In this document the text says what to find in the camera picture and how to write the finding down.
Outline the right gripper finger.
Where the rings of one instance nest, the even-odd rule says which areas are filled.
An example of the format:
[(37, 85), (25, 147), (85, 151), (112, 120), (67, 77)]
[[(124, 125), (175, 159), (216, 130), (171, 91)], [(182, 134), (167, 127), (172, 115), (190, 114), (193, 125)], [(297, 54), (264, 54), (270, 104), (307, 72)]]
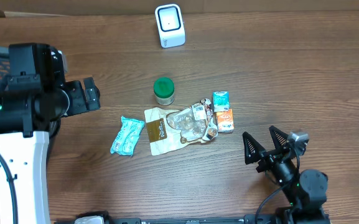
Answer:
[(282, 132), (280, 129), (276, 128), (275, 126), (269, 127), (269, 132), (272, 137), (275, 150), (277, 151), (288, 151), (288, 134)]
[(245, 147), (245, 164), (248, 165), (260, 161), (266, 152), (265, 148), (247, 132), (244, 132), (242, 137)]

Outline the small orange white box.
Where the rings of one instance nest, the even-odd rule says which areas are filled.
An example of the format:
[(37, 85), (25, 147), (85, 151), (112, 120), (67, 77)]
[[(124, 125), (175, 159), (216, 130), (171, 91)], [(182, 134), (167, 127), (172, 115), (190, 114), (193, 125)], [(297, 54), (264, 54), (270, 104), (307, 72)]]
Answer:
[(235, 126), (232, 109), (216, 112), (216, 118), (219, 133), (232, 133), (234, 131)]

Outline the teal snack packet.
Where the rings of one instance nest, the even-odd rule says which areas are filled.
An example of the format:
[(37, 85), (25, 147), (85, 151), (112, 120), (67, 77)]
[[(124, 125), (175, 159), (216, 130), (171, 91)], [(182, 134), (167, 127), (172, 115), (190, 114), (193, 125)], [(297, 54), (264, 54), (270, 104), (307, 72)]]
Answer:
[(144, 121), (122, 116), (121, 129), (111, 145), (110, 153), (132, 156), (144, 125)]

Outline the small teal white box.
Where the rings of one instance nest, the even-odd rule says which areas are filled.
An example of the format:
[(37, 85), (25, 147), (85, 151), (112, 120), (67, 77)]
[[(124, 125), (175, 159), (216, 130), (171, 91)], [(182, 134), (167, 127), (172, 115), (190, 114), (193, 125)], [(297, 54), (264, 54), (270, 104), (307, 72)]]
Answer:
[(213, 111), (215, 113), (230, 109), (229, 93), (227, 91), (213, 92)]

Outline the green capped bottle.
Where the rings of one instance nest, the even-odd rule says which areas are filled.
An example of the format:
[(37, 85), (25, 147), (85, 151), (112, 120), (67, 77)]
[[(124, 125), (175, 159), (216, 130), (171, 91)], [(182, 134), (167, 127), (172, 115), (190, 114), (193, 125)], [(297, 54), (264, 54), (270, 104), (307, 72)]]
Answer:
[(156, 101), (163, 106), (170, 105), (175, 99), (174, 82), (167, 77), (158, 78), (153, 85)]

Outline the beige brown snack pouch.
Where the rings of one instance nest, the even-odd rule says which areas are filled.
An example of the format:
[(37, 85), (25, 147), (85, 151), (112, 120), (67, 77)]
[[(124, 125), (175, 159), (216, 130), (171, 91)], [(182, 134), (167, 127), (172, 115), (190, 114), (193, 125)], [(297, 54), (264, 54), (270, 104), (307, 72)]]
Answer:
[(212, 102), (204, 98), (182, 110), (159, 107), (144, 111), (151, 154), (158, 156), (218, 136)]

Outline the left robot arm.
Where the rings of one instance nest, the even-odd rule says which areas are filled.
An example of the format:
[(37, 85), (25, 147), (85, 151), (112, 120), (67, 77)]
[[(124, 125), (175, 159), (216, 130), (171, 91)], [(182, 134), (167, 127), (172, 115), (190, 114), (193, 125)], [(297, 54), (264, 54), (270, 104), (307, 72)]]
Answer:
[(49, 145), (62, 118), (100, 108), (94, 79), (66, 81), (63, 52), (48, 44), (0, 47), (0, 221), (50, 223)]

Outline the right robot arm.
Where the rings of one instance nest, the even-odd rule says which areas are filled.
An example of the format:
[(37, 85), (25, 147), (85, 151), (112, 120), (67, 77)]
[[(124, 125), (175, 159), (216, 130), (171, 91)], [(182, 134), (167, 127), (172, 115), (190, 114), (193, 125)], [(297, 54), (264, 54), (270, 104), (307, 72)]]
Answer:
[[(309, 135), (302, 131), (286, 134), (275, 126), (270, 126), (269, 132), (274, 143), (271, 151), (249, 133), (242, 135), (245, 164), (257, 163), (256, 171), (266, 177), (272, 175), (271, 182), (278, 186), (261, 202), (255, 214), (245, 215), (245, 223), (330, 223), (323, 210), (328, 176), (316, 169), (300, 171)], [(279, 192), (283, 192), (290, 206), (277, 208), (274, 214), (262, 214), (262, 208)]]

